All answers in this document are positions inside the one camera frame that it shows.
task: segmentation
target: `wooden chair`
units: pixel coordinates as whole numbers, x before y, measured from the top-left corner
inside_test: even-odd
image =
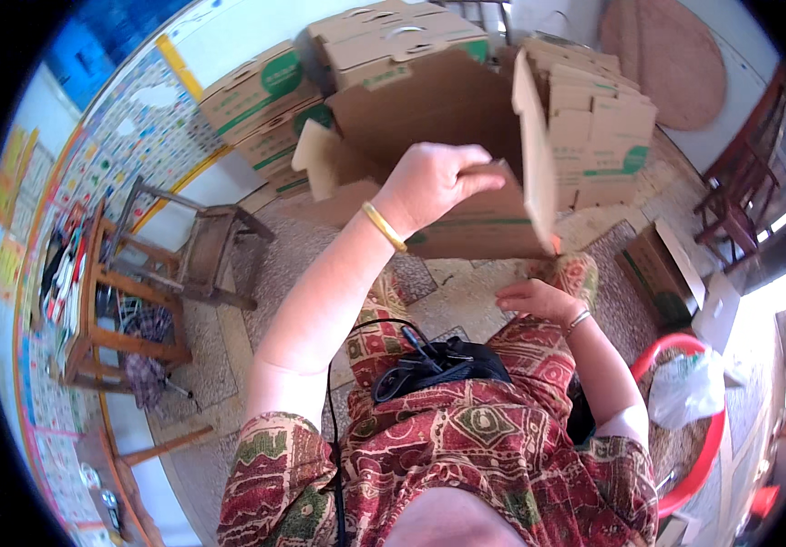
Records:
[[[724,263],[725,273],[758,254],[758,226],[763,224],[772,196],[780,188],[779,180],[766,160],[760,158],[747,141],[743,149],[747,153],[740,157],[737,173],[741,174],[742,180],[755,182],[714,191],[694,209],[694,213],[701,214],[704,228],[694,240],[708,247]],[[752,173],[757,173],[757,177],[753,177]],[[768,186],[764,184],[767,178],[770,180]],[[752,216],[750,211],[758,213]],[[714,214],[715,220],[710,221],[707,213]],[[721,250],[725,244],[729,246],[728,256]]]
[[[108,257],[108,264],[121,271],[151,279],[188,299],[214,305],[230,304],[248,311],[255,310],[256,301],[252,294],[267,247],[275,239],[271,230],[237,205],[202,206],[183,196],[147,186],[144,184],[144,177],[139,175],[126,199],[119,222],[116,223],[114,249],[117,249],[127,233],[126,225],[131,215],[131,208],[141,192],[195,210],[195,222],[192,224],[183,258],[178,260],[175,267],[169,268],[167,275],[161,274],[156,269],[130,263],[115,251]],[[244,235],[256,235],[260,243],[260,249],[255,255],[256,259],[246,282],[246,296],[220,287],[225,258],[231,252],[232,244],[238,242]],[[132,238],[127,244],[133,244],[134,241]]]
[[[711,190],[694,207],[703,221],[703,231],[694,240],[724,263],[725,272],[758,254],[766,210],[781,188],[769,162],[781,140],[785,106],[786,67],[779,64],[737,136],[703,176]],[[724,245],[729,246],[728,255]]]
[[[81,388],[131,393],[125,369],[103,363],[99,356],[102,348],[148,356],[161,361],[166,368],[191,362],[192,354],[186,346],[183,305],[178,295],[158,290],[147,282],[137,281],[104,264],[102,251],[106,247],[105,240],[109,240],[116,229],[113,222],[104,218],[102,199],[92,217],[92,226],[87,235],[86,266],[79,282],[77,332],[68,342],[62,382]],[[176,265],[177,257],[168,251],[132,241],[131,235],[121,235],[121,238],[154,260]],[[173,341],[162,343],[144,340],[99,325],[96,298],[99,290],[106,287],[167,308],[174,325]]]

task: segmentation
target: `plastic bag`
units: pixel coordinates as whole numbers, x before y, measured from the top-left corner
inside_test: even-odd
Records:
[[[666,429],[681,429],[724,409],[724,361],[715,351],[677,356],[658,366],[648,393],[648,416]]]

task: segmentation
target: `black cable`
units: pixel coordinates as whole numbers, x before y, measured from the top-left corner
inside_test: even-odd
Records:
[[[423,343],[426,344],[426,347],[433,349],[430,345],[430,341],[426,338],[426,335],[417,328],[413,323],[406,320],[398,320],[395,318],[390,319],[381,319],[381,320],[370,320],[366,321],[365,323],[359,323],[354,328],[350,329],[350,334],[355,333],[356,331],[360,330],[364,326],[374,325],[376,323],[401,323],[410,327],[415,333],[420,336],[420,339],[423,340]],[[329,402],[329,415],[333,419],[333,452],[335,453],[335,466],[338,468],[338,471],[335,473],[334,481],[335,481],[335,512],[338,513],[338,526],[339,526],[339,547],[345,547],[346,545],[346,533],[344,532],[344,489],[341,486],[341,447],[338,443],[338,421],[335,419],[335,408],[333,407],[333,391],[332,391],[332,363],[326,368],[326,401]]]

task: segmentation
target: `open cardboard box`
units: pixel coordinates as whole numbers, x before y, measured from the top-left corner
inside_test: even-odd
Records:
[[[706,287],[668,224],[658,219],[639,233],[615,262],[664,327],[690,325]]]
[[[424,258],[553,256],[554,165],[525,54],[515,60],[511,81],[458,49],[414,60],[410,70],[381,88],[333,95],[327,104],[342,137],[305,125],[292,166],[308,171],[318,201],[287,213],[343,227],[412,144],[481,144],[508,162],[512,180],[420,230],[409,251]]]

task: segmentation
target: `red patterned dress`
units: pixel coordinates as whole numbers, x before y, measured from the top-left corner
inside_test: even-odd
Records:
[[[596,264],[557,262],[550,281],[592,304]],[[358,322],[407,319],[385,271]],[[494,508],[527,545],[649,545],[657,532],[651,460],[637,442],[566,434],[575,363],[558,326],[513,320],[488,342],[512,384],[448,382],[372,403],[372,381],[411,351],[389,323],[351,335],[357,387],[341,441],[347,543],[381,545],[405,506],[431,487],[462,488]],[[334,545],[331,448],[300,416],[249,420],[223,495],[220,545]]]

